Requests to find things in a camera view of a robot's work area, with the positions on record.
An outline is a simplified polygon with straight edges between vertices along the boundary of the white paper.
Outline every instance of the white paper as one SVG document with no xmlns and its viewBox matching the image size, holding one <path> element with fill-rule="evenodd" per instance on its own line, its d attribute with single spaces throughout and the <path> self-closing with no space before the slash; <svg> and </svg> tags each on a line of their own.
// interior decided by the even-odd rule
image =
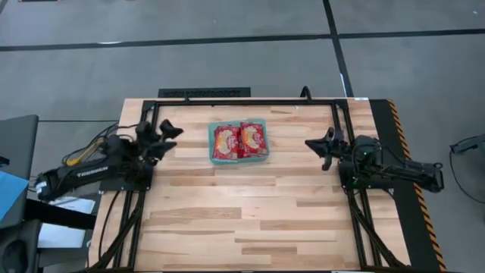
<svg viewBox="0 0 485 273">
<path fill-rule="evenodd" d="M 91 213 L 95 202 L 77 197 L 62 197 L 51 205 L 77 212 Z M 43 224 L 39 234 L 39 248 L 80 248 L 83 246 L 86 231 L 55 224 Z"/>
</svg>

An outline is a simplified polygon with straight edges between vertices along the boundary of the plastic food container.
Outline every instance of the plastic food container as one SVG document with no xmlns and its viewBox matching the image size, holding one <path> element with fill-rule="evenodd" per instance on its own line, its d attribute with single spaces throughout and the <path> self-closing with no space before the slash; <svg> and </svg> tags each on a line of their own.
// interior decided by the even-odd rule
<svg viewBox="0 0 485 273">
<path fill-rule="evenodd" d="M 221 159 L 221 158 L 214 158 L 214 145 L 215 145 L 215 137 L 214 132 L 219 126 L 234 126 L 240 127 L 241 122 L 249 122 L 253 124 L 261 124 L 263 127 L 264 133 L 264 141 L 266 142 L 266 150 L 267 155 L 261 155 L 259 157 L 251 157 L 251 158 L 238 158 L 238 159 Z M 266 121 L 262 118 L 250 118 L 240 121 L 223 121 L 223 122 L 211 122 L 208 125 L 208 136 L 209 136 L 209 158 L 211 162 L 215 165 L 226 165 L 226 164 L 237 164 L 237 163 L 247 163 L 247 162 L 262 162 L 266 160 L 270 154 L 270 143 L 268 141 L 268 132 L 266 131 Z"/>
</svg>

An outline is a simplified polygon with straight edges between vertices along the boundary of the blue paper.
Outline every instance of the blue paper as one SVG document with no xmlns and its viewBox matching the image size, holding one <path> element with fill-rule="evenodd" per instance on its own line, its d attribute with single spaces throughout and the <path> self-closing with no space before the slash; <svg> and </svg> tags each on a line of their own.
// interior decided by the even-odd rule
<svg viewBox="0 0 485 273">
<path fill-rule="evenodd" d="M 0 171 L 0 221 L 29 185 L 29 181 Z"/>
</svg>

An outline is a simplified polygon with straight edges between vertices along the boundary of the wooden table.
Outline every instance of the wooden table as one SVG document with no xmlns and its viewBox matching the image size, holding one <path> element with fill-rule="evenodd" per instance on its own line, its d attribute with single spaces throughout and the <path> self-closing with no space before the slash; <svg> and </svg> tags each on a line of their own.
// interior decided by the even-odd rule
<svg viewBox="0 0 485 273">
<path fill-rule="evenodd" d="M 125 100 L 120 125 L 139 122 L 142 102 Z M 356 136 L 377 137 L 369 101 L 349 99 L 349 111 Z M 167 106 L 160 108 L 159 117 L 158 122 L 168 118 L 185 133 L 155 168 L 142 216 L 137 271 L 359 269 L 336 164 L 323 172 L 323 159 L 304 144 L 333 126 L 330 106 Z M 244 118 L 266 119 L 268 160 L 214 166 L 208 159 L 208 123 Z M 119 133 L 134 135 L 133 130 Z M 409 264 L 393 199 L 382 190 L 368 195 L 377 233 Z M 113 196 L 106 193 L 101 200 L 91 264 L 98 260 Z M 121 193 L 108 220 L 103 252 L 117 235 L 123 203 Z M 130 236 L 125 242 L 122 265 Z M 364 242 L 371 264 L 365 232 Z"/>
</svg>

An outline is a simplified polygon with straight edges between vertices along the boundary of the yellow and black hazard stripe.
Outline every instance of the yellow and black hazard stripe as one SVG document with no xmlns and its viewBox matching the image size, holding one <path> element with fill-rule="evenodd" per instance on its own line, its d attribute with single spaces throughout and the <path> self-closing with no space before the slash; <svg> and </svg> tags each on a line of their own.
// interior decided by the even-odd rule
<svg viewBox="0 0 485 273">
<path fill-rule="evenodd" d="M 411 159 L 411 153 L 409 152 L 408 144 L 406 143 L 406 138 L 404 138 L 404 131 L 402 130 L 401 122 L 399 121 L 399 116 L 397 115 L 396 106 L 394 105 L 394 102 L 391 99 L 388 99 L 388 101 L 391 107 L 391 112 L 393 113 L 394 122 L 396 124 L 399 140 L 401 142 L 404 155 L 407 159 Z M 441 254 L 440 245 L 437 242 L 437 236 L 434 232 L 433 225 L 431 224 L 430 213 L 428 212 L 426 202 L 424 201 L 423 190 L 417 184 L 415 184 L 415 191 L 416 191 L 416 195 L 418 195 L 418 201 L 420 203 L 421 211 L 423 212 L 424 221 L 426 222 L 426 228 L 430 235 L 434 252 L 436 253 L 436 259 L 440 264 L 440 270 L 446 271 L 445 261 L 443 260 L 443 255 Z"/>
</svg>

